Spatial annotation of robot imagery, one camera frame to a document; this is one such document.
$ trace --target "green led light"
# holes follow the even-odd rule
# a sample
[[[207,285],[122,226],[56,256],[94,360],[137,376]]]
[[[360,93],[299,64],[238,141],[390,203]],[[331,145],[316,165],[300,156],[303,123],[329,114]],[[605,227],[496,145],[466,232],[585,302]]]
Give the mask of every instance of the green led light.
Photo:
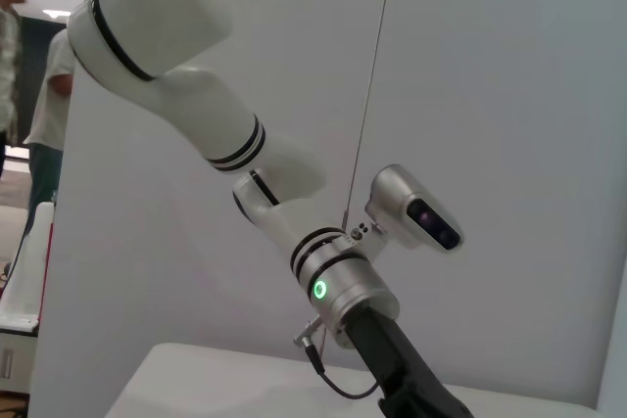
[[[322,299],[326,295],[326,283],[324,281],[318,281],[313,286],[313,295],[317,299]]]

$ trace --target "white table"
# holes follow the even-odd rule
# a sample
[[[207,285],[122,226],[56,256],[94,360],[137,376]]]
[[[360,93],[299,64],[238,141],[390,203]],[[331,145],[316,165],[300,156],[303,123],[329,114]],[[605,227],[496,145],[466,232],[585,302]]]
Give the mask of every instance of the white table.
[[[328,367],[348,392],[366,372]],[[600,418],[576,405],[449,387],[475,418]],[[380,391],[360,401],[332,392],[306,362],[220,349],[162,345],[148,355],[107,418],[381,418]]]

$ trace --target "man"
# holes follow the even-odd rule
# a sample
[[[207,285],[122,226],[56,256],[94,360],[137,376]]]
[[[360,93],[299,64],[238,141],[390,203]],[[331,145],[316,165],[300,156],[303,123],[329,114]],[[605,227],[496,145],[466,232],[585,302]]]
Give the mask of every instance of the man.
[[[15,139],[17,130],[16,76],[22,46],[20,23],[13,6],[25,1],[0,0],[0,177],[4,167],[5,146],[8,141]]]
[[[59,189],[74,63],[68,31],[64,29],[50,43],[46,75],[41,84],[32,128],[24,141],[30,147],[32,177],[26,233],[30,231],[37,207],[52,201]]]

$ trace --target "white wall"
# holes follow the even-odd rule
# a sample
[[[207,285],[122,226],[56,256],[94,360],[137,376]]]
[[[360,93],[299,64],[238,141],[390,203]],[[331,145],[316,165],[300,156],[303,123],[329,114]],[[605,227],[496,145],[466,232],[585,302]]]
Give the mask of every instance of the white wall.
[[[388,0],[352,220],[388,163],[458,218],[457,255],[380,265],[447,381],[595,405],[626,250],[626,31],[624,0]]]
[[[627,270],[623,273],[623,284],[618,298],[614,328],[605,360],[599,412],[604,418],[625,416],[625,393],[627,392]]]
[[[194,64],[320,157],[320,209],[340,224],[383,0],[231,6],[232,37]],[[159,343],[303,357],[291,340],[312,309],[233,179],[83,70],[75,83],[30,416],[104,416]]]

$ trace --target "camera lens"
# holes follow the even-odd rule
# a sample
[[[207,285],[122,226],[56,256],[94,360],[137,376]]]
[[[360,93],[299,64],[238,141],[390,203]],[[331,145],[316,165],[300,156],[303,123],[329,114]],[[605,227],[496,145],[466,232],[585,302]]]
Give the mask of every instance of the camera lens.
[[[444,250],[455,249],[461,236],[424,200],[415,200],[408,206],[407,214]]]

